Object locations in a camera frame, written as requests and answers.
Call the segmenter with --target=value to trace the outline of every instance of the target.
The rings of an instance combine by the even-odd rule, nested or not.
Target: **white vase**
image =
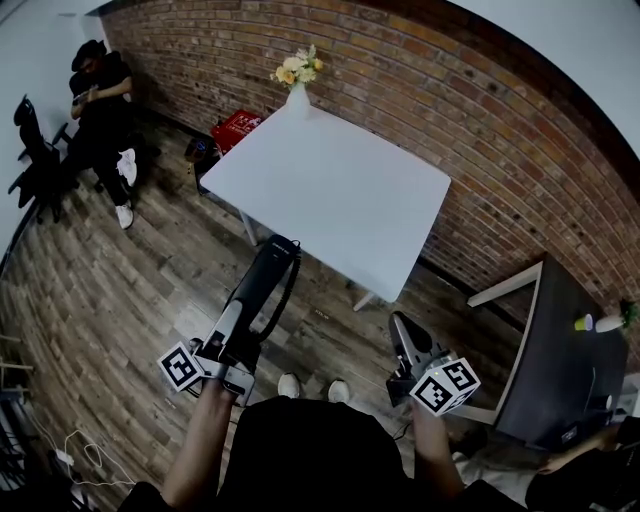
[[[605,316],[596,322],[596,332],[613,331],[622,327],[624,319],[620,315]]]
[[[311,102],[303,83],[294,84],[287,98],[287,115],[295,119],[306,119],[311,110]]]

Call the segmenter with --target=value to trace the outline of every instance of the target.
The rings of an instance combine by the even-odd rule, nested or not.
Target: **shoe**
[[[351,398],[349,386],[343,380],[334,380],[329,387],[329,402],[346,404]]]
[[[285,373],[278,381],[278,395],[298,398],[300,396],[300,382],[293,373]]]
[[[124,176],[127,180],[127,183],[130,187],[133,187],[133,184],[136,182],[136,178],[138,177],[138,166],[136,165],[136,152],[133,148],[129,148],[122,153],[120,160],[116,166],[118,167],[118,172],[120,176]]]
[[[133,211],[126,204],[116,206],[116,215],[118,216],[122,229],[127,229],[133,224]]]

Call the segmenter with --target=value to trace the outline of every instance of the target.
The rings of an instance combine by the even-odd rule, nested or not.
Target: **red brick wall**
[[[315,44],[316,106],[453,179],[426,258],[479,290],[548,251],[603,306],[640,299],[640,207],[598,148],[619,134],[595,129],[575,85],[508,34],[448,4],[389,4],[125,1],[102,19],[138,101],[204,132],[239,108],[279,108],[269,73]],[[628,336],[637,368],[638,326]]]

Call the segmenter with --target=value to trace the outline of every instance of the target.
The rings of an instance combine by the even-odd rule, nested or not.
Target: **man sitting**
[[[120,176],[133,186],[137,174],[135,152],[126,147],[132,119],[123,97],[133,89],[131,70],[118,52],[107,54],[104,43],[95,40],[80,47],[71,69],[71,117],[80,119],[80,129],[62,165],[72,173],[92,167],[111,196],[120,226],[127,229],[133,212]]]

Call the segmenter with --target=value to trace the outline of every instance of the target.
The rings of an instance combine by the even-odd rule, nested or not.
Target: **office chair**
[[[60,220],[60,194],[64,188],[65,179],[59,172],[60,152],[53,144],[60,139],[71,140],[65,131],[67,123],[58,130],[51,144],[45,141],[40,133],[40,125],[33,104],[27,99],[26,94],[13,115],[13,122],[20,127],[20,139],[25,145],[18,160],[29,156],[31,165],[13,182],[8,193],[11,194],[20,187],[19,208],[23,208],[35,197],[38,202],[36,213],[38,224],[42,224],[41,215],[47,206],[51,207],[53,221],[57,223]],[[76,188],[78,186],[75,180],[70,184]]]

